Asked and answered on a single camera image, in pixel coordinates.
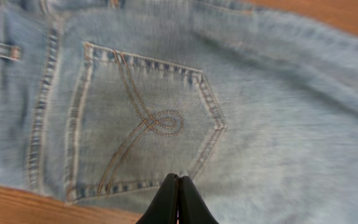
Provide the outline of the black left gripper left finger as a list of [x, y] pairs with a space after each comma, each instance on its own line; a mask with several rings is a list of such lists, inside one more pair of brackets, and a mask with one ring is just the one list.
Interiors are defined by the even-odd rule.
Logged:
[[160, 185], [155, 197], [137, 224], [176, 224], [178, 218], [179, 177], [170, 173]]

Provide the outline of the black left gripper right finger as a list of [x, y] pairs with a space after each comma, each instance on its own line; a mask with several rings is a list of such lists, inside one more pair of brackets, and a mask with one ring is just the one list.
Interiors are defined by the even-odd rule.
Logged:
[[177, 202], [179, 224], [218, 224], [188, 176], [179, 178]]

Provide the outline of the long blue denim jeans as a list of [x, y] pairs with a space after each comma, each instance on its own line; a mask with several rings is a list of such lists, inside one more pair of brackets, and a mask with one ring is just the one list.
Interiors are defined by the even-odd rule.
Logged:
[[0, 185], [219, 223], [358, 223], [358, 37], [239, 1], [0, 1]]

